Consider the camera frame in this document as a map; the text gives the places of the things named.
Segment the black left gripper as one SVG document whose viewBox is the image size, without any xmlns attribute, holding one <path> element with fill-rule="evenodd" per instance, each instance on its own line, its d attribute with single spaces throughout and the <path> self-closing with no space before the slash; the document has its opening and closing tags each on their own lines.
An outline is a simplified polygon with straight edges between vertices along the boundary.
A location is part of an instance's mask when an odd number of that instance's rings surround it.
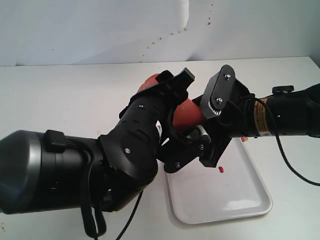
<svg viewBox="0 0 320 240">
<path fill-rule="evenodd" d="M 194 80 L 195 76 L 187 68 L 177 75 L 168 70 L 155 74 L 140 86 L 119 113 L 123 117 L 140 97 L 146 97 L 149 103 L 162 100 L 168 110 L 160 120 L 162 134 L 156 158 L 163 162 L 166 173 L 179 171 L 209 149 L 211 140 L 203 126 L 205 118 L 193 116 L 194 104 L 188 98 L 187 89 Z"/>
</svg>

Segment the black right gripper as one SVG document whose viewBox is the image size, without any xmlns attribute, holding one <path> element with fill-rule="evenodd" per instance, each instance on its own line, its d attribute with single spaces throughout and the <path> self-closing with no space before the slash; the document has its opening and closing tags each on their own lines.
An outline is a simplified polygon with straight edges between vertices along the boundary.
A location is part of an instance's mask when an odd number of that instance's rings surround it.
<svg viewBox="0 0 320 240">
<path fill-rule="evenodd" d="M 197 118 L 205 118 L 201 110 L 202 97 L 200 95 L 192 100 L 194 107 L 191 113 Z M 211 143 L 203 155 L 199 157 L 203 166 L 215 168 L 232 138 L 255 136 L 252 123 L 254 102 L 254 95 L 236 79 L 230 99 L 220 116 L 211 119 L 205 118 L 204 129 L 208 133 Z"/>
</svg>

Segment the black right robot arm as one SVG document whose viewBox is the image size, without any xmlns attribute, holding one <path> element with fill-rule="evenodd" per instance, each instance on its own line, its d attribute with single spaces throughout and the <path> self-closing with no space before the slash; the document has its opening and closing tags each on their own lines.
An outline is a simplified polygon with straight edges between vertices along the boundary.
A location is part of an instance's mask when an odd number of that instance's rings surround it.
<svg viewBox="0 0 320 240">
<path fill-rule="evenodd" d="M 215 168 L 233 138 L 320 136 L 320 85 L 295 91 L 292 85 L 276 86 L 272 94 L 255 99 L 240 81 L 207 86 L 195 98 L 205 116 L 204 128 L 211 138 L 200 162 Z"/>
</svg>

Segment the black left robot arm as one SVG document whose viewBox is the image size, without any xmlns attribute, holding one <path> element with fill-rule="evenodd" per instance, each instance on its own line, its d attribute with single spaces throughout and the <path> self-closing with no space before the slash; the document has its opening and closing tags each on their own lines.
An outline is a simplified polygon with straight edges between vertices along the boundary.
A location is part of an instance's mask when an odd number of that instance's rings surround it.
<svg viewBox="0 0 320 240">
<path fill-rule="evenodd" d="M 131 97 L 119 122 L 98 138 L 17 130 L 0 141 L 0 210 L 5 214 L 80 208 L 122 209 L 156 177 L 158 162 L 173 172 L 206 152 L 205 131 L 179 132 L 175 109 L 195 80 L 187 69 L 165 70 L 157 84 Z"/>
</svg>

